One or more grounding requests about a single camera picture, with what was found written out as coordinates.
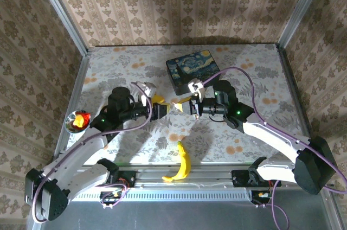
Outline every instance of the damask wallpaper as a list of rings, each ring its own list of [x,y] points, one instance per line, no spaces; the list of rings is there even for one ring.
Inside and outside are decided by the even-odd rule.
[[[286,51],[313,134],[347,175],[347,0],[314,0]],[[340,178],[333,183],[344,189]],[[347,219],[347,196],[339,195]]]
[[[90,47],[276,43],[298,0],[63,0]]]
[[[0,229],[25,227],[25,174],[53,156],[80,61],[49,0],[0,0]]]

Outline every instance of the wire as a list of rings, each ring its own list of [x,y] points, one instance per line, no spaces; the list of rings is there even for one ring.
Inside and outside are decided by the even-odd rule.
[[[269,180],[269,189],[268,189],[268,192],[271,194],[271,186],[272,186],[272,182],[271,180]]]
[[[148,106],[149,106],[149,114],[148,117],[146,119],[146,121],[144,121],[142,124],[137,125],[135,127],[131,127],[131,128],[127,128],[127,129],[120,129],[120,130],[112,130],[112,131],[104,131],[101,133],[97,133],[94,135],[89,136],[88,138],[86,138],[85,140],[83,140],[82,142],[80,142],[79,144],[77,144],[75,147],[73,147],[71,150],[69,150],[66,155],[56,164],[56,166],[54,166],[49,173],[46,174],[46,176],[42,179],[41,183],[38,185],[34,198],[33,198],[33,204],[32,204],[32,209],[31,209],[31,215],[33,216],[34,222],[35,223],[44,223],[47,221],[47,219],[39,219],[37,218],[36,215],[36,202],[38,199],[38,196],[40,194],[40,191],[43,187],[43,185],[45,184],[46,181],[48,181],[49,177],[57,172],[58,168],[61,166],[61,164],[68,159],[68,157],[70,157],[77,149],[79,149],[81,146],[85,145],[89,140],[99,137],[99,136],[105,136],[108,134],[113,134],[113,133],[121,133],[121,132],[126,132],[126,131],[134,131],[137,129],[141,129],[143,126],[145,126],[147,123],[150,122],[151,117],[152,117],[152,113],[153,113],[153,109],[152,109],[152,103],[151,103],[151,99],[146,95],[146,93],[141,89],[141,87],[139,87],[135,82],[131,82],[131,85],[135,86],[143,95],[145,95]]]
[[[256,108],[256,105],[255,105],[255,93],[254,93],[254,84],[252,82],[252,79],[250,78],[250,76],[244,71],[242,70],[241,68],[238,68],[238,67],[228,67],[226,69],[223,69],[221,71],[219,71],[218,73],[214,74],[213,76],[211,76],[209,79],[207,79],[206,81],[204,81],[202,84],[205,85],[207,84],[209,81],[211,81],[213,78],[215,78],[216,76],[220,75],[220,74],[223,74],[225,73],[226,71],[228,70],[238,70],[240,71],[241,73],[243,73],[247,78],[248,78],[248,81],[250,83],[250,93],[251,93],[251,96],[252,96],[252,105],[253,105],[253,109],[254,109],[254,113],[256,114],[256,116],[263,122],[264,126],[265,127],[269,127],[271,128],[273,131],[277,132],[279,135],[281,136],[284,136],[284,137],[287,137],[287,138],[290,138],[291,140],[294,140],[296,141],[298,144],[302,145],[303,147],[309,149],[310,151],[312,151],[314,154],[316,154],[321,160],[323,160],[327,165],[329,165],[343,180],[343,182],[345,183],[345,186],[347,187],[347,178],[343,175],[343,173],[331,162],[329,161],[327,158],[325,158],[322,154],[320,154],[318,151],[316,151],[314,148],[310,147],[309,145],[307,145],[306,143],[302,142],[301,140],[293,137],[292,135],[284,132],[284,131],[281,131],[280,129],[277,129],[276,127],[274,127],[273,125],[267,123],[262,116],[260,116],[260,113],[258,112],[258,109]],[[324,189],[328,190],[328,191],[331,191],[331,192],[334,192],[334,193],[337,193],[337,194],[347,194],[347,190],[343,191],[343,190],[337,190],[337,189],[332,189],[332,188],[329,188],[327,186],[324,186],[323,187]]]
[[[129,187],[129,182],[127,182],[124,178],[120,177],[119,180],[122,182],[122,184],[126,184],[126,186]]]
[[[210,120],[211,120],[212,122],[215,122],[215,123],[224,123],[224,120],[213,120],[213,119],[211,118],[211,113],[208,114],[208,118],[210,118]]]
[[[278,222],[277,222],[277,219],[276,219],[276,215],[275,215],[275,207],[277,207],[278,209],[280,209],[281,211],[282,211],[282,213],[284,213],[285,214],[285,217],[286,217],[286,220],[287,220],[287,230],[289,229],[289,219],[288,219],[288,216],[287,216],[287,214],[286,214],[286,212],[282,209],[282,208],[280,208],[279,206],[277,206],[277,205],[275,205],[274,203],[275,203],[275,191],[276,191],[276,187],[277,187],[277,185],[278,185],[278,183],[279,183],[280,181],[279,180],[277,180],[276,181],[276,183],[275,183],[275,185],[273,186],[273,189],[272,189],[272,198],[271,198],[271,210],[272,210],[272,217],[273,217],[273,221],[275,222],[275,225],[276,225],[276,227],[277,227],[277,229],[278,230],[281,230],[281,228],[278,226]]]
[[[122,195],[120,196],[120,198],[115,203],[110,204],[110,208],[113,208],[114,206],[116,206],[125,197],[125,195],[127,193],[127,186],[124,184],[116,183],[116,184],[107,185],[106,187],[109,188],[109,187],[115,187],[115,186],[122,186],[124,191],[123,191]],[[111,195],[113,195],[113,194],[111,193],[109,195],[106,195],[101,199],[101,204],[104,206],[104,208],[106,208],[106,204],[104,203],[104,200],[106,198],[109,198]]]
[[[285,219],[286,219],[286,221],[287,221],[286,230],[289,229],[290,223],[289,223],[289,218],[288,218],[287,213],[286,213],[286,212],[284,211],[284,209],[281,208],[280,206],[273,204],[273,198],[272,198],[272,200],[271,200],[271,204],[264,204],[264,203],[261,203],[261,202],[258,201],[257,199],[252,199],[252,200],[249,200],[249,201],[251,202],[252,205],[254,205],[254,203],[252,203],[252,201],[255,201],[255,202],[258,203],[260,206],[271,207],[271,210],[272,210],[272,217],[273,217],[273,220],[274,220],[274,222],[275,222],[276,227],[277,227],[278,230],[281,230],[281,228],[278,226],[278,222],[277,222],[277,219],[276,219],[275,213],[274,213],[274,208],[277,208],[278,210],[280,210],[280,211],[283,213],[283,215],[284,215],[284,217],[285,217]]]

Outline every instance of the patterned table surface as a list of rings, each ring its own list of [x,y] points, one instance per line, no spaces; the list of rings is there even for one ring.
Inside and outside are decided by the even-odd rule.
[[[271,123],[301,133],[292,98],[274,44],[225,46],[131,46],[95,48],[91,55],[78,109],[95,115],[107,105],[107,97],[117,86],[130,88],[131,81],[152,82],[157,94],[173,103],[187,95],[176,96],[165,62],[203,50],[210,50],[220,69],[237,66],[247,71],[255,84],[256,104]],[[236,88],[239,101],[251,105],[250,85],[238,71],[228,72],[221,79]],[[213,89],[207,89],[207,97]],[[130,121],[125,127],[144,121]],[[81,134],[71,135],[70,147]],[[177,141],[182,140],[192,164],[209,162],[252,162],[277,151],[253,137],[232,130],[225,123],[214,123],[207,115],[198,121],[192,116],[172,110],[143,129],[119,134],[105,149],[98,151],[86,165],[100,158],[121,163],[174,164],[180,162]]]

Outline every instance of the gray floor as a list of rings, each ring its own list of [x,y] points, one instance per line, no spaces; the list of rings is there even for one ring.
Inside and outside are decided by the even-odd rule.
[[[321,196],[303,191],[278,191],[277,205],[290,219],[290,229],[331,229]],[[103,209],[97,202],[72,202],[44,230],[271,230],[276,229],[271,209],[239,206],[232,202],[123,202],[114,209]],[[278,213],[281,229],[284,217]]]

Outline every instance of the black bracket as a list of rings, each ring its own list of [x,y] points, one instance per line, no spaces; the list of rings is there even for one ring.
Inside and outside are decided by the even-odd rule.
[[[105,183],[105,185],[110,184],[126,184],[128,188],[133,188],[136,183],[136,171],[133,170],[119,170],[119,167],[108,159],[101,159],[98,164],[103,165],[110,172],[110,175]],[[110,196],[112,191],[102,191],[100,193],[100,201],[102,201],[106,196]],[[111,205],[121,197],[121,193],[117,197],[108,197],[107,201],[104,201],[106,205]]]
[[[36,169],[31,169],[25,176],[24,196],[27,204],[33,204],[36,189],[42,179],[42,173]],[[57,180],[45,182],[37,198],[36,211],[41,212],[49,221],[56,219],[66,209],[69,193],[69,190],[62,190],[57,186]]]
[[[336,165],[327,141],[319,136],[310,139],[310,147]],[[317,195],[335,171],[309,149],[299,151],[295,161],[294,178],[297,184],[312,195]]]
[[[257,172],[257,168],[261,162],[266,160],[266,157],[258,158],[247,170],[232,170],[232,180],[234,187],[237,188],[266,188],[269,187],[269,182],[264,180]]]
[[[270,202],[270,196],[268,197],[262,197],[260,194],[265,194],[267,193],[270,195],[269,192],[264,192],[264,191],[258,191],[258,190],[252,190],[251,195],[252,195],[252,200],[251,202],[255,205],[262,205],[262,204],[268,204]]]

